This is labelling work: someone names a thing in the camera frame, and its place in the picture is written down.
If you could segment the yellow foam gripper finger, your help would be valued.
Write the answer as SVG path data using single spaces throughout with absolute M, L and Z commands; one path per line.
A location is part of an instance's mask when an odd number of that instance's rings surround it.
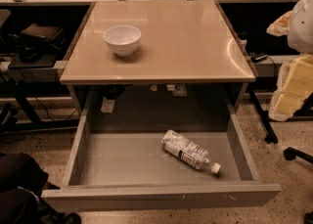
M 266 32 L 274 36 L 288 35 L 290 31 L 290 18 L 291 11 L 284 13 L 267 27 Z
M 313 55 L 300 55 L 292 62 L 283 62 L 278 75 L 268 115 L 286 121 L 302 108 L 313 93 Z

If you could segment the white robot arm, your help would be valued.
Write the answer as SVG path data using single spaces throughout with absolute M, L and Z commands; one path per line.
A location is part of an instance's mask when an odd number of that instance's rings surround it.
M 288 37 L 288 46 L 299 53 L 279 70 L 268 115 L 286 121 L 302 108 L 313 93 L 313 0 L 299 0 L 266 29 L 268 34 Z

